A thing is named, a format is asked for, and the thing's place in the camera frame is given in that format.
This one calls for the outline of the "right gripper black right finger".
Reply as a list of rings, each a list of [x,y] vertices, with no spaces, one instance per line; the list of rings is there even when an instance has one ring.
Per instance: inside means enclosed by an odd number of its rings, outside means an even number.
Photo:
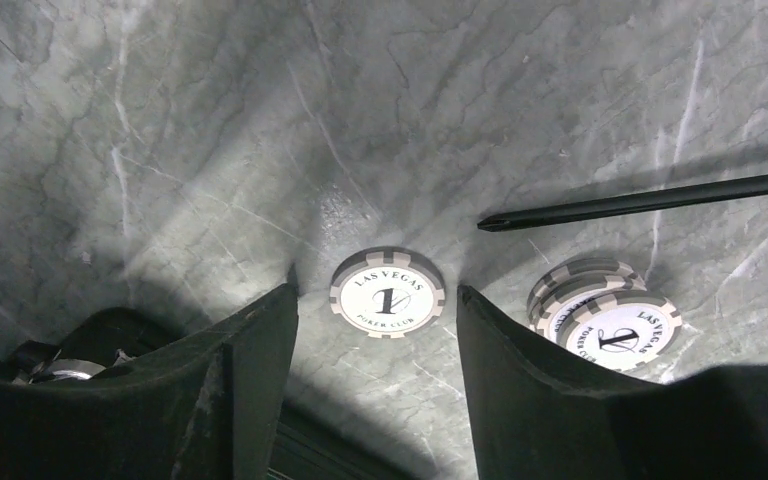
[[[768,479],[768,365],[659,385],[587,362],[468,285],[457,336],[482,479]]]

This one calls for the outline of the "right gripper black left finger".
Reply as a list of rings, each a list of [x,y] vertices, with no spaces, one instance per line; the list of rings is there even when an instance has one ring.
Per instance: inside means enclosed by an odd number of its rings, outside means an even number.
[[[90,380],[21,385],[0,363],[0,479],[262,479],[296,342],[283,284]]]

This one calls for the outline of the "white poker chip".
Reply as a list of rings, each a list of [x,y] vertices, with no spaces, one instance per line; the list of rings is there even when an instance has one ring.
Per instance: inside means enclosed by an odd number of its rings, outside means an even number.
[[[590,300],[615,291],[646,290],[630,265],[610,258],[581,258],[544,274],[527,302],[531,329],[556,342],[566,319]]]
[[[643,290],[600,295],[564,321],[556,343],[601,367],[630,371],[653,361],[671,344],[683,319],[666,297]]]
[[[379,246],[346,258],[329,292],[334,314],[372,338],[403,338],[434,322],[446,305],[440,270],[425,256]]]

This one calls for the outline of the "orange handled screwdriver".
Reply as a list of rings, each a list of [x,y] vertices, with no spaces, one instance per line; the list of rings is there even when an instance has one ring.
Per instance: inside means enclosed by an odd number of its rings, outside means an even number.
[[[477,228],[504,232],[768,196],[768,174],[491,215]]]

